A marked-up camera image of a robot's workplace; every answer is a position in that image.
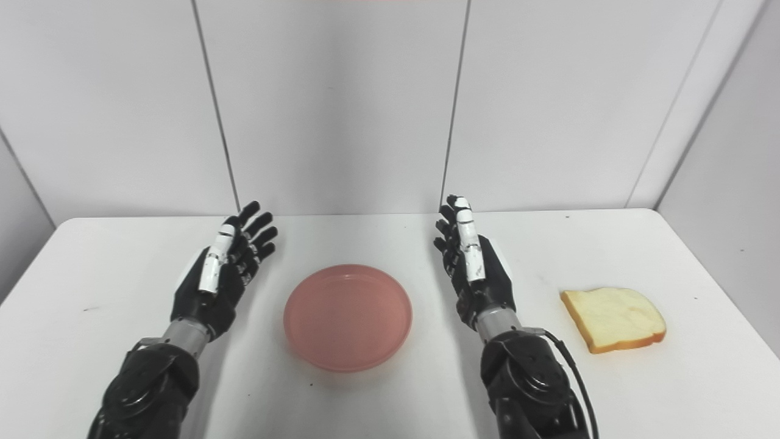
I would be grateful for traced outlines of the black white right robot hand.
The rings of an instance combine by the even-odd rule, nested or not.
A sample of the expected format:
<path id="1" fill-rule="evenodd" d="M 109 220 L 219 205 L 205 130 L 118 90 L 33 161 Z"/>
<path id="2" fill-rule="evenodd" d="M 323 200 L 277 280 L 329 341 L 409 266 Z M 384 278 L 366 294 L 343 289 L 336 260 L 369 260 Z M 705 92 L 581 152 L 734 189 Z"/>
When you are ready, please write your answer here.
<path id="1" fill-rule="evenodd" d="M 434 246 L 456 292 L 456 312 L 473 330 L 478 317 L 494 308 L 516 311 L 512 284 L 490 239 L 478 234 L 470 203 L 449 195 L 439 208 L 441 233 Z"/>

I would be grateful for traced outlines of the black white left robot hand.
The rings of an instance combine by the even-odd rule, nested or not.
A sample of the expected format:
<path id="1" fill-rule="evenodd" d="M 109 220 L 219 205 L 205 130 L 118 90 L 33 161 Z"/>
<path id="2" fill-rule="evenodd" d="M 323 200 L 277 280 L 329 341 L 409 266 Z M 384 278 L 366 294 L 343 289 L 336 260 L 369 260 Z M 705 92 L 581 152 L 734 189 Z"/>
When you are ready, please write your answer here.
<path id="1" fill-rule="evenodd" d="M 170 318 L 206 328 L 214 341 L 231 328 L 246 287 L 275 252 L 274 216 L 252 201 L 224 220 L 210 245 L 197 253 L 174 294 Z"/>

